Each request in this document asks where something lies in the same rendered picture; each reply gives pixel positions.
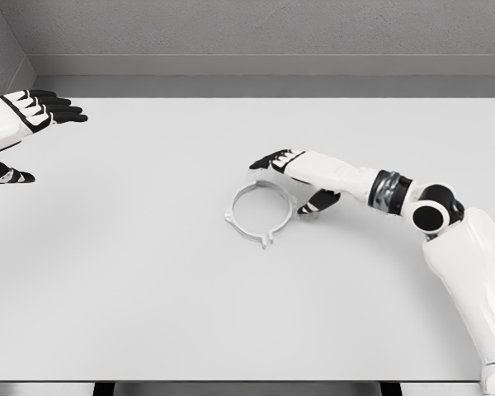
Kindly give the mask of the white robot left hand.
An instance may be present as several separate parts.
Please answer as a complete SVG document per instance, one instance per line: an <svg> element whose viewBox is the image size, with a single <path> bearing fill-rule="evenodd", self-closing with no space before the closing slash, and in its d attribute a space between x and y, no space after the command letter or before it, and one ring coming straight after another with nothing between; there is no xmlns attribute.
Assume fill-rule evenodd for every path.
<svg viewBox="0 0 495 396"><path fill-rule="evenodd" d="M67 98L46 90L21 90L0 96L0 152L18 145L23 139L51 125L88 120L79 106ZM0 185L27 184L35 181L29 172L21 172L0 162Z"/></svg>

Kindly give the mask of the thin white pipe clamp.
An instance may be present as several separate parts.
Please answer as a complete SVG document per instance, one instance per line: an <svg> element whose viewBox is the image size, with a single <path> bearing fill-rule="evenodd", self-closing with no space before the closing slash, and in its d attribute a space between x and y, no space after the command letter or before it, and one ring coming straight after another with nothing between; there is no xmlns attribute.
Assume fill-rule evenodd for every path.
<svg viewBox="0 0 495 396"><path fill-rule="evenodd" d="M237 220L234 213L235 205L238 200L246 195L248 192L255 191L257 188L269 188L275 191L287 204L287 213L284 219L275 227L268 229L264 233L254 233L244 228ZM261 176L260 173L253 173L249 182L244 186L236 190L231 198L229 205L224 212L224 219L233 228L242 235L245 239L258 242L262 245L263 249L267 249L269 245L272 245L275 240L275 236L280 233L285 226L295 217L297 209L297 200L283 187L273 181L269 181Z"/></svg>

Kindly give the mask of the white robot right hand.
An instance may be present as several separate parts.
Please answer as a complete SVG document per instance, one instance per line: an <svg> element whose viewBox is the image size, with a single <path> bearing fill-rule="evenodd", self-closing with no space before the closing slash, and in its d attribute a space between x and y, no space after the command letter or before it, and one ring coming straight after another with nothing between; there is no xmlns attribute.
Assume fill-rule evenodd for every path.
<svg viewBox="0 0 495 396"><path fill-rule="evenodd" d="M282 149L258 159L250 170L273 169L280 174L315 187L316 192L297 209L297 215L311 215L336 204L343 192L355 194L356 171L336 158L314 151Z"/></svg>

